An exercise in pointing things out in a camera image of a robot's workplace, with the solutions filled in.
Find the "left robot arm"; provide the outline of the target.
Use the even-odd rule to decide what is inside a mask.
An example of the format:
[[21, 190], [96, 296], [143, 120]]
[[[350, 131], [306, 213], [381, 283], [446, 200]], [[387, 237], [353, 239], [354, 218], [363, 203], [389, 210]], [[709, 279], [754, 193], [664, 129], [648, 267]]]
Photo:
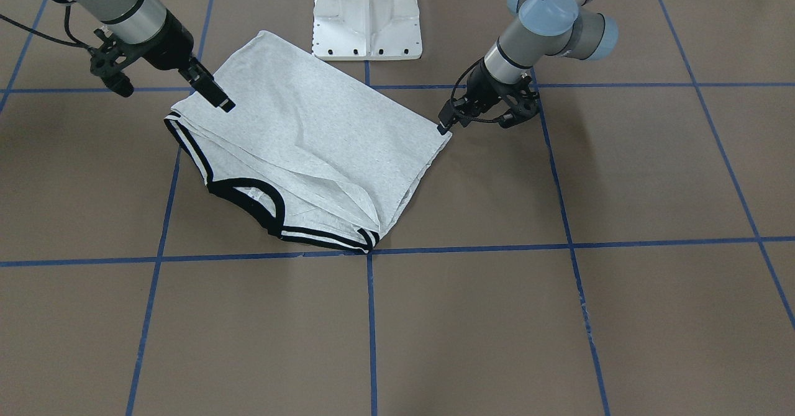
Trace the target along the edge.
[[593, 61], [608, 56], [619, 28], [612, 18], [588, 11], [591, 1], [506, 0], [512, 22], [460, 76], [465, 92], [452, 94], [441, 108], [439, 133], [484, 122], [484, 114], [497, 104], [505, 104], [506, 112], [492, 119], [494, 124], [504, 129], [523, 124], [540, 112], [529, 72], [542, 58]]

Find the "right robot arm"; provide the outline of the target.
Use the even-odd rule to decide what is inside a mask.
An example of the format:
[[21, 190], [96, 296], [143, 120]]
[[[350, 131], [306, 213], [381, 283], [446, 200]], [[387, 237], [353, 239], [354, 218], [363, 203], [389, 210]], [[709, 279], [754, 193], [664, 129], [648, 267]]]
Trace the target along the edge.
[[[194, 53], [190, 31], [161, 0], [49, 0], [65, 7], [65, 32], [68, 47], [85, 49], [91, 73], [105, 87], [128, 98], [134, 86], [124, 70], [137, 60], [145, 60], [161, 71], [175, 70], [196, 93], [213, 107], [232, 111], [235, 102], [216, 83], [213, 74]], [[78, 40], [70, 30], [71, 6], [78, 4], [99, 20], [94, 31], [101, 45], [94, 47]]]

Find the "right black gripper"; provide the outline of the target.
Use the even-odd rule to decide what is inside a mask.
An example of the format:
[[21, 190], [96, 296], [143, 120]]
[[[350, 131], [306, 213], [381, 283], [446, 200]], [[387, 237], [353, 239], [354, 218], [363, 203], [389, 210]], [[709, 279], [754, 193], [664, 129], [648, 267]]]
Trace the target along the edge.
[[117, 34], [106, 35], [100, 29], [94, 34], [102, 40], [102, 45], [89, 50], [90, 72], [119, 96], [128, 98], [134, 93], [134, 86], [123, 70], [143, 59], [161, 71], [176, 70], [213, 107], [224, 112], [235, 108], [236, 103], [193, 54], [193, 35], [171, 12], [167, 12], [161, 30], [144, 43], [123, 42]]

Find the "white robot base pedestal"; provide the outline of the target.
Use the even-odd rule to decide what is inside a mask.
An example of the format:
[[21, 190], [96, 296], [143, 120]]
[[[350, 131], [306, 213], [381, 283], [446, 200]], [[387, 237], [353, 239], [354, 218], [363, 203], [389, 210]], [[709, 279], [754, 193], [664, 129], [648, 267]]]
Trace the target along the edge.
[[314, 0], [312, 54], [327, 61], [418, 60], [418, 0]]

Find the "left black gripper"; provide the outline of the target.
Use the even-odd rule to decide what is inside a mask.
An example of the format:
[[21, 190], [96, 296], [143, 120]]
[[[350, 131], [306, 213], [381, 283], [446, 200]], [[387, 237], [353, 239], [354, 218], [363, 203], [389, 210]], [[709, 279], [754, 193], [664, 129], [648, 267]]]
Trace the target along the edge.
[[[456, 124], [467, 127], [477, 122], [509, 129], [535, 118], [540, 113], [540, 104], [539, 94], [531, 88], [532, 81], [530, 76], [522, 75], [517, 83], [502, 83], [488, 73], [483, 58], [477, 60], [460, 75], [441, 108], [439, 134], [448, 133]], [[497, 118], [483, 118], [483, 114], [498, 104], [505, 104], [506, 111]]]

